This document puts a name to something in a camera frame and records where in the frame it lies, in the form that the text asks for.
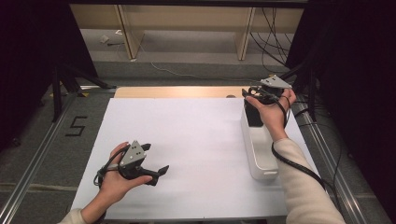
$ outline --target sleeve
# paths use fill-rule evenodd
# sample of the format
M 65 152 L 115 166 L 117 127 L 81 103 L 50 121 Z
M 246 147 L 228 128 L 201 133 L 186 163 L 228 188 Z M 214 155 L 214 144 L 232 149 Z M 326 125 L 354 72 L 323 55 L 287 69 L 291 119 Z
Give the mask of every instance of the sleeve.
M 284 158 L 312 170 L 304 153 L 289 138 L 276 141 L 274 148 Z M 289 211 L 287 223 L 345 223 L 317 180 L 282 161 L 276 162 Z
M 58 224 L 87 224 L 81 215 L 81 209 L 71 210 L 64 219 Z

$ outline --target forearm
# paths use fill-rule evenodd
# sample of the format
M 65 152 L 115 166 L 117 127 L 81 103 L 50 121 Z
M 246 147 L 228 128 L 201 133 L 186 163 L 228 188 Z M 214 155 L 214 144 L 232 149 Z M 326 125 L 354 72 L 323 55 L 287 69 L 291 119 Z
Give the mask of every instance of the forearm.
M 112 205 L 104 195 L 100 193 L 81 210 L 82 218 L 87 223 L 93 223 Z
M 274 142 L 280 140 L 280 139 L 284 139 L 284 138 L 288 138 L 288 135 L 285 132 L 285 129 L 281 126 L 279 127 L 274 127 L 271 125 L 266 125 L 268 132 L 271 134 L 271 138 L 273 139 Z
M 58 224 L 87 224 L 81 216 L 81 209 L 71 210 Z
M 293 141 L 282 139 L 275 142 L 274 147 L 286 159 L 312 170 Z M 345 223 L 317 180 L 282 161 L 277 164 L 289 210 L 288 223 Z

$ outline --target black tape marking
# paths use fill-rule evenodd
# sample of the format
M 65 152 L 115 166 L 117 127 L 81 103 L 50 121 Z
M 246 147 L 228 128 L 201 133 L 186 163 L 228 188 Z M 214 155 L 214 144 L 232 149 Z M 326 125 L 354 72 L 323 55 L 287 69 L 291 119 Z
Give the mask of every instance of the black tape marking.
M 75 118 L 73 119 L 72 124 L 70 125 L 70 128 L 75 128 L 75 129 L 79 129 L 79 133 L 67 133 L 66 137 L 80 137 L 82 135 L 82 132 L 85 129 L 85 126 L 83 125 L 75 125 L 76 120 L 77 119 L 87 119 L 87 116 L 75 116 Z

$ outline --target hand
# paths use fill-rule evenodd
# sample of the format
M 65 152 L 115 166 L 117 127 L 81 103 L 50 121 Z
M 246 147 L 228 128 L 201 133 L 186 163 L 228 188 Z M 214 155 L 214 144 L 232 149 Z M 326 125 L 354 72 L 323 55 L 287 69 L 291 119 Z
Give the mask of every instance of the hand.
M 294 94 L 294 91 L 285 89 L 282 93 L 282 96 L 279 98 L 280 104 L 283 106 L 283 108 L 285 108 L 286 111 L 288 111 L 289 102 L 286 98 L 289 99 L 290 104 L 293 104 L 296 100 L 296 95 Z M 270 132 L 274 142 L 279 139 L 288 137 L 283 127 L 284 114 L 279 108 L 279 105 L 263 105 L 257 99 L 251 96 L 248 96 L 246 99 L 249 103 L 251 103 L 259 110 L 260 118 Z
M 119 144 L 110 153 L 110 158 L 119 150 L 126 147 L 127 142 Z M 111 163 L 119 163 L 119 154 Z M 152 179 L 149 175 L 142 175 L 136 179 L 127 180 L 118 171 L 108 171 L 102 182 L 102 187 L 96 197 L 81 210 L 82 218 L 87 223 L 96 221 L 113 203 L 120 201 L 125 194 L 137 186 L 148 183 Z

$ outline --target table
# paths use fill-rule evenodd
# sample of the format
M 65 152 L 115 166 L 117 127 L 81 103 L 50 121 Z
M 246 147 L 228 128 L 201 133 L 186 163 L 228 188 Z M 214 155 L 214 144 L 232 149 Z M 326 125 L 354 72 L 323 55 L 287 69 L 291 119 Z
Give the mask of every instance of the table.
M 144 168 L 155 170 L 169 164 L 169 171 L 156 187 L 130 191 L 107 211 L 106 219 L 285 216 L 279 179 L 258 181 L 249 172 L 241 131 L 243 98 L 238 93 L 242 88 L 119 88 L 107 107 L 72 208 L 84 206 L 96 194 L 98 188 L 92 180 L 108 160 L 109 148 L 121 141 L 137 140 L 152 144 Z M 286 130 L 318 172 L 293 117 Z

